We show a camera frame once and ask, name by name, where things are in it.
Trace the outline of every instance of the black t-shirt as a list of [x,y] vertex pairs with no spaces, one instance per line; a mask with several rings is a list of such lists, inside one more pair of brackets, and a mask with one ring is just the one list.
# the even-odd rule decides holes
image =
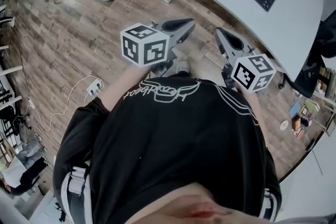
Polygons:
[[197,182],[221,206],[259,216],[265,188],[281,194],[258,121],[239,93],[192,78],[155,78],[108,112],[99,98],[74,113],[54,190],[91,159],[94,223],[125,223],[172,190]]

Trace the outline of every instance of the wooden floor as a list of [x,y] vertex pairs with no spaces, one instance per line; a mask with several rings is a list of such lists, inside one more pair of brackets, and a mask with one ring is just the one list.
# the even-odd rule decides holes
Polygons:
[[[177,54],[188,58],[195,75],[221,84],[224,60],[214,40],[216,27],[233,29],[253,46],[261,46],[238,20],[211,0],[172,0],[169,5],[162,0],[64,0],[59,5],[53,0],[48,3],[45,0],[5,2],[7,13],[17,16],[14,28],[2,29],[2,43],[10,46],[5,52],[5,66],[20,65],[21,58],[24,66],[24,72],[8,77],[24,98],[22,112],[31,96],[45,128],[49,127],[52,113],[65,109],[68,94],[80,79],[92,74],[109,85],[127,68],[128,63],[121,57],[119,33],[134,23],[194,18],[196,29]],[[280,131],[280,123],[290,119],[288,111],[296,100],[289,86],[282,91],[277,89],[280,79],[277,74],[271,85],[259,93],[279,178],[293,167],[310,140],[321,132],[314,125],[297,140],[290,128]],[[74,89],[67,112],[53,117],[50,131],[43,129],[36,111],[28,110],[29,122],[43,137],[51,162],[74,110],[83,105],[86,88],[92,81],[87,79]],[[325,123],[328,116],[322,110],[317,118]],[[51,169],[44,173],[47,187],[51,186],[51,173]]]

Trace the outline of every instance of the strap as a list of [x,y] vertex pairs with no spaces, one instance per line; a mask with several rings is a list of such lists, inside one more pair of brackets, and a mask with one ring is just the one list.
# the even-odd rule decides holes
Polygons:
[[264,201],[262,203],[259,218],[265,218],[274,222],[278,210],[278,202],[268,188],[265,189]]
[[85,224],[93,224],[92,219],[92,206],[91,206],[91,188],[90,188],[90,175],[87,176],[84,187],[84,215]]
[[65,213],[68,215],[70,220],[74,222],[70,214],[69,203],[68,203],[68,192],[67,192],[70,174],[71,173],[68,173],[63,180],[62,187],[61,187],[61,199],[62,199],[62,204],[63,204]]
[[79,196],[82,194],[83,186],[85,183],[86,169],[75,166],[71,172],[71,179],[69,183],[69,191],[76,193]]

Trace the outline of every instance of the white stripe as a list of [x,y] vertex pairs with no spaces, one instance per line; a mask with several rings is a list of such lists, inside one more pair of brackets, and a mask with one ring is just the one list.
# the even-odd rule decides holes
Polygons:
[[236,103],[237,107],[241,108],[241,109],[247,109],[249,112],[251,112],[252,116],[257,120],[256,116],[254,115],[254,112],[252,109],[250,109],[250,107],[248,105],[244,105],[242,103],[240,103],[237,99],[235,99],[231,94],[229,94],[226,89],[224,87],[218,86],[219,90],[221,91],[221,93],[230,101],[232,101],[233,103]]
[[[233,101],[232,99],[230,99],[229,97],[227,97],[225,93],[222,92],[221,88],[220,88],[218,85],[214,85],[214,86],[216,87],[216,89],[217,89],[217,91],[218,91],[220,97],[222,97],[222,99],[223,99],[223,100],[224,100],[224,101],[225,101],[225,102],[226,102],[226,103],[227,103],[227,104],[228,104],[234,111],[236,111],[239,115],[250,115],[250,116],[254,117],[255,120],[256,120],[256,122],[253,120],[253,124],[254,124],[255,126],[259,126],[259,123],[258,123],[258,120],[257,120],[256,116],[253,114],[253,112],[251,111],[251,109],[250,109],[248,106],[245,106],[245,105],[239,103],[235,98],[233,98],[232,96],[230,96],[230,97],[232,97],[236,102]],[[233,107],[233,106],[228,102],[228,100],[227,100],[226,98],[232,102],[232,105],[234,105],[234,106],[236,106],[236,107],[238,107],[238,108],[240,108],[240,109],[247,110],[248,112],[247,112],[247,113],[239,112],[235,107]]]
[[264,196],[264,200],[262,201],[263,205],[261,206],[259,218],[264,218],[265,217],[265,212],[266,212],[266,200],[269,201],[267,197]]
[[276,213],[277,213],[277,210],[278,210],[278,201],[277,201],[277,198],[272,193],[271,193],[271,199],[274,202],[274,206],[273,206],[272,216],[271,216],[271,219],[269,221],[274,222],[275,217],[276,217]]
[[63,180],[62,187],[61,187],[61,199],[62,199],[62,204],[63,204],[65,213],[68,215],[72,223],[74,223],[74,221],[72,220],[72,216],[70,214],[69,203],[68,203],[68,192],[67,192],[70,174],[71,173],[68,173],[67,176]]
[[92,206],[91,206],[90,175],[88,175],[86,177],[85,187],[84,187],[84,216],[85,216],[85,224],[93,224]]
[[10,18],[10,19],[4,19],[4,20],[0,19],[0,23],[11,22],[12,20],[13,20],[12,18]]

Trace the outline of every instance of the white graphic print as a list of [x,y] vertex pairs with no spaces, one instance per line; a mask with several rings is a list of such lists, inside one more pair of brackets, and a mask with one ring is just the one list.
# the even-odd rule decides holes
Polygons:
[[239,67],[237,79],[239,79],[245,86],[248,86],[248,82],[251,80],[249,72],[244,71],[243,67]]
[[142,93],[143,96],[146,94],[154,93],[154,101],[159,103],[172,103],[177,98],[182,98],[182,102],[188,95],[196,92],[200,87],[201,82],[196,81],[194,85],[183,86],[180,88],[173,88],[169,86],[163,86],[158,82],[144,80],[139,83],[139,88],[133,91],[127,92],[123,97],[125,100],[128,96],[137,95]]
[[[154,93],[155,102],[172,103],[178,98],[181,98],[181,101],[183,102],[188,95],[192,95],[199,89],[200,84],[201,84],[200,81],[195,81],[194,85],[183,86],[176,89],[169,86],[163,86],[158,82],[144,80],[139,83],[138,89],[128,91],[127,94],[123,97],[123,99],[125,100],[126,97],[131,97],[139,93],[141,93],[142,96]],[[231,94],[227,92],[225,87],[221,87],[215,84],[214,86],[216,87],[219,96],[229,107],[231,107],[239,115],[251,116],[254,125],[259,126],[258,120],[249,106],[240,103],[237,99],[235,99]]]
[[243,105],[237,99],[235,99],[232,95],[230,95],[225,87],[221,87],[218,85],[214,85],[220,95],[220,97],[227,103],[234,111],[236,111],[239,115],[249,115],[252,116],[253,123],[255,126],[259,126],[258,120],[256,116],[254,115],[251,108],[249,108],[247,105]]

